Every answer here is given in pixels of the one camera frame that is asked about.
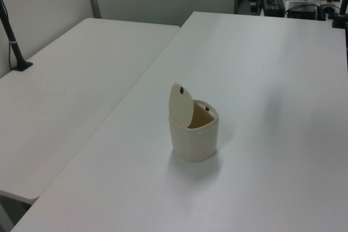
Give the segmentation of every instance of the flip lid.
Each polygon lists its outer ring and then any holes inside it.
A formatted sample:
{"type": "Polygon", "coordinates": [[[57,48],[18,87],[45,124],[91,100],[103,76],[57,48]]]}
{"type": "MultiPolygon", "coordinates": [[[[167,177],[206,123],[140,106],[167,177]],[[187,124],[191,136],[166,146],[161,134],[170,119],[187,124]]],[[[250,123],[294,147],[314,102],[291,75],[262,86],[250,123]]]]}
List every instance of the flip lid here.
{"type": "Polygon", "coordinates": [[[188,90],[180,84],[173,84],[169,97],[169,114],[183,127],[188,127],[194,114],[194,101],[188,90]]]}

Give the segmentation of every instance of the floor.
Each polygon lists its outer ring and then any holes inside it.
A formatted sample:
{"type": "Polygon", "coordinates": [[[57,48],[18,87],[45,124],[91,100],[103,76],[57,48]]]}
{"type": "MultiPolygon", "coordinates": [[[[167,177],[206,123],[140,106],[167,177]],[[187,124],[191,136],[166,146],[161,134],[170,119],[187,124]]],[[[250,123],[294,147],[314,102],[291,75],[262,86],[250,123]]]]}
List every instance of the floor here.
{"type": "Polygon", "coordinates": [[[10,232],[31,206],[0,196],[0,232],[10,232]]]}

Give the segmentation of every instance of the black cable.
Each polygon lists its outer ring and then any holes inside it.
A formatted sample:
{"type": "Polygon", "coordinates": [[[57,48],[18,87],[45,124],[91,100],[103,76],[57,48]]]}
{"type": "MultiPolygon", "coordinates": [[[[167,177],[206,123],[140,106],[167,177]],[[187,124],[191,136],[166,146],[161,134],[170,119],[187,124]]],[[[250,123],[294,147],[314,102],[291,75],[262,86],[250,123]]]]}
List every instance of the black cable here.
{"type": "Polygon", "coordinates": [[[318,7],[319,7],[319,6],[316,5],[316,4],[297,5],[297,6],[295,6],[295,7],[289,8],[287,11],[285,11],[285,14],[287,14],[288,11],[292,11],[292,10],[295,10],[295,9],[298,9],[298,8],[311,7],[311,6],[315,6],[315,7],[316,7],[316,10],[315,10],[315,11],[317,11],[317,9],[318,9],[318,7]]]}
{"type": "Polygon", "coordinates": [[[11,44],[10,43],[9,43],[9,65],[10,65],[10,69],[12,71],[13,69],[12,69],[12,66],[11,66],[11,44]]]}
{"type": "Polygon", "coordinates": [[[324,5],[321,5],[322,7],[326,7],[326,6],[329,6],[329,7],[335,7],[335,8],[338,8],[338,10],[341,10],[338,6],[336,5],[333,5],[333,4],[324,4],[324,5]]]}

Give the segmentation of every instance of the white trash bin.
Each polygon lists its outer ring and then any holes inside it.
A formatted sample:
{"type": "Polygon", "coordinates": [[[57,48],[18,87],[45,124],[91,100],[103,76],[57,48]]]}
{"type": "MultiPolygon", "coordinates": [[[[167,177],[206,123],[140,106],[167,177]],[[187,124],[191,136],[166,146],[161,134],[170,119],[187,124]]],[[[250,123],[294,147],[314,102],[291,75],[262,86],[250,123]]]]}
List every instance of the white trash bin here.
{"type": "Polygon", "coordinates": [[[184,160],[202,161],[215,152],[218,112],[204,101],[193,100],[180,84],[174,84],[170,92],[169,127],[173,150],[184,160]]]}

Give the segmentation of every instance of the white desk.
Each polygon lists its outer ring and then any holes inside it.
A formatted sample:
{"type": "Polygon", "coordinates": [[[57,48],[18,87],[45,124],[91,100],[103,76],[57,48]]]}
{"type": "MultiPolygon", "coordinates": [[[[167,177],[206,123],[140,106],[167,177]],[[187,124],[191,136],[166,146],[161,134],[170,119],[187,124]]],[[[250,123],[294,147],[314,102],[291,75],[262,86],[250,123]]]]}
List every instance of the white desk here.
{"type": "Polygon", "coordinates": [[[178,27],[87,19],[0,80],[0,195],[33,203],[178,27]]]}
{"type": "Polygon", "coordinates": [[[13,232],[346,232],[347,90],[343,30],[195,12],[13,232]],[[172,153],[177,81],[219,112],[206,161],[172,153]]]}

